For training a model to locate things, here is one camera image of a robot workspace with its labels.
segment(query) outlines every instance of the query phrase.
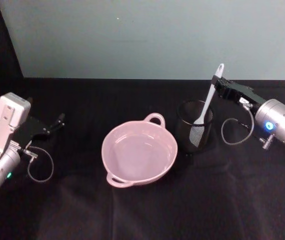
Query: black table surface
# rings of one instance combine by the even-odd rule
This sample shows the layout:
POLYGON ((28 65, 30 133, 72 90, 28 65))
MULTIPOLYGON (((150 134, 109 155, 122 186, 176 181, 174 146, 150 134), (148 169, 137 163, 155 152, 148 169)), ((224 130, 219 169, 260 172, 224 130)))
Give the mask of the black table surface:
MULTIPOLYGON (((285 81, 241 84, 285 104, 285 81)), ((218 96, 203 151, 179 152, 170 171, 152 184, 114 188, 106 181, 101 145, 111 129, 157 112, 174 133, 178 105, 204 100, 209 86, 206 80, 0 80, 0 96, 33 97, 30 115, 44 123, 66 115, 59 134, 34 143, 51 153, 53 178, 31 181, 22 159, 0 188, 0 240, 285 239, 285 146, 275 141, 264 151, 254 137, 224 144, 226 118, 250 119, 218 96)), ((229 128, 231 141, 246 134, 240 126, 229 128)), ((50 165, 39 160, 35 168, 35 174, 48 173, 50 165)))

